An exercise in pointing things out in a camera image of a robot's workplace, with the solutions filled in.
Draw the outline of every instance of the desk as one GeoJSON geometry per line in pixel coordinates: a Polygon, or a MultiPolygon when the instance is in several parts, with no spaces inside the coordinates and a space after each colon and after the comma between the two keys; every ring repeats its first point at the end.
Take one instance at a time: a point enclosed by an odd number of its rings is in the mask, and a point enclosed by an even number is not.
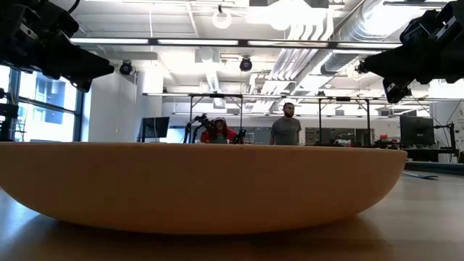
{"type": "Polygon", "coordinates": [[[87,228],[39,215],[0,189],[0,260],[461,260],[463,188],[461,177],[401,177],[387,198],[357,217],[251,236],[161,236],[87,228]]]}
{"type": "Polygon", "coordinates": [[[407,157],[414,161],[438,162],[439,154],[454,153],[450,149],[402,149],[407,152],[407,157]]]}

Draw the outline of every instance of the orange bowl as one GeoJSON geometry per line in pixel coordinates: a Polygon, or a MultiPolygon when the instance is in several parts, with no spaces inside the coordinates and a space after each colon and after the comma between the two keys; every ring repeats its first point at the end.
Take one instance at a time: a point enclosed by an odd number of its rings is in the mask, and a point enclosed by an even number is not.
{"type": "Polygon", "coordinates": [[[347,218],[392,189],[406,153],[193,144],[0,144],[0,186],[26,207],[100,228],[259,233],[347,218]]]}

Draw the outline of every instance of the gray t-shirt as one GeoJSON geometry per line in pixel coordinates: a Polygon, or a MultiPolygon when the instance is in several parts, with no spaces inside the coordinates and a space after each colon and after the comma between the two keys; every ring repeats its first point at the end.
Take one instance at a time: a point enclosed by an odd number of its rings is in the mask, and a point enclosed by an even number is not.
{"type": "Polygon", "coordinates": [[[274,122],[270,136],[275,138],[275,145],[298,145],[301,129],[299,120],[284,116],[274,122]]]}

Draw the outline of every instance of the red shirt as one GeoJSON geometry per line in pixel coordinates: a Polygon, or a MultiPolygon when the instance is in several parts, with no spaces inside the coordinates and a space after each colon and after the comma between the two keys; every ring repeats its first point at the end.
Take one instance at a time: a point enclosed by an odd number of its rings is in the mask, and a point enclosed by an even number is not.
{"type": "MultiPolygon", "coordinates": [[[[223,133],[221,132],[217,132],[217,135],[223,135],[223,133]]],[[[237,132],[235,132],[234,130],[230,129],[230,128],[227,128],[227,137],[226,139],[228,139],[229,141],[232,141],[235,136],[237,136],[237,132]]],[[[200,141],[205,143],[205,142],[211,142],[211,138],[210,138],[210,133],[206,130],[202,133],[202,136],[200,137],[200,141]]]]}

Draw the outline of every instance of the dark hair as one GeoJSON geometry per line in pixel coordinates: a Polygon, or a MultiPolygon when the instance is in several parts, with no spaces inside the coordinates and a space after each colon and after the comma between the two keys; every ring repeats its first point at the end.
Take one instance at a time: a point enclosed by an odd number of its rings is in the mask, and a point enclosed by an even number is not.
{"type": "MultiPolygon", "coordinates": [[[[218,138],[218,132],[216,131],[216,122],[217,122],[217,121],[219,121],[219,120],[216,120],[216,121],[214,121],[214,122],[212,123],[212,124],[214,125],[214,128],[210,131],[210,137],[211,137],[212,139],[217,139],[217,138],[218,138]]],[[[224,126],[223,126],[223,131],[222,131],[222,133],[223,133],[223,135],[224,135],[224,138],[227,138],[227,132],[228,132],[228,131],[227,131],[227,130],[228,130],[228,128],[227,128],[227,123],[225,122],[225,120],[220,120],[220,121],[224,122],[224,126]]]]}
{"type": "Polygon", "coordinates": [[[295,106],[295,104],[292,104],[291,102],[286,102],[286,103],[283,105],[283,108],[285,109],[285,107],[287,107],[287,105],[293,105],[293,106],[295,106]]]}

